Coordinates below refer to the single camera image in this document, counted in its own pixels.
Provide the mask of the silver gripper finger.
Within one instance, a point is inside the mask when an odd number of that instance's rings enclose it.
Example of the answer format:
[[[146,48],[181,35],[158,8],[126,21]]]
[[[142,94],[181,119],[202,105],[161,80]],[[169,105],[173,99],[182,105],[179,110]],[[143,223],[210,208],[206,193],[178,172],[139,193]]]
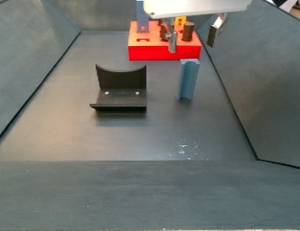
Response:
[[[174,31],[173,23],[174,23],[174,18],[163,19],[163,25],[166,28],[165,39],[169,41],[170,53],[174,53],[177,51],[177,39],[178,39],[178,33]]]
[[[210,47],[214,47],[218,32],[222,30],[222,25],[225,24],[226,19],[227,19],[226,13],[218,14],[218,17],[217,17],[214,23],[209,27],[206,44]]]

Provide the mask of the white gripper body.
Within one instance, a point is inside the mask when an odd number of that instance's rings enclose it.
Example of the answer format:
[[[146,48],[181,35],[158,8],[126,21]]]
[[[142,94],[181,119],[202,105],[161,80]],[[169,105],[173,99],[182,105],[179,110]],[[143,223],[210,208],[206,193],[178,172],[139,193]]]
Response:
[[[245,11],[253,0],[143,0],[153,19]]]

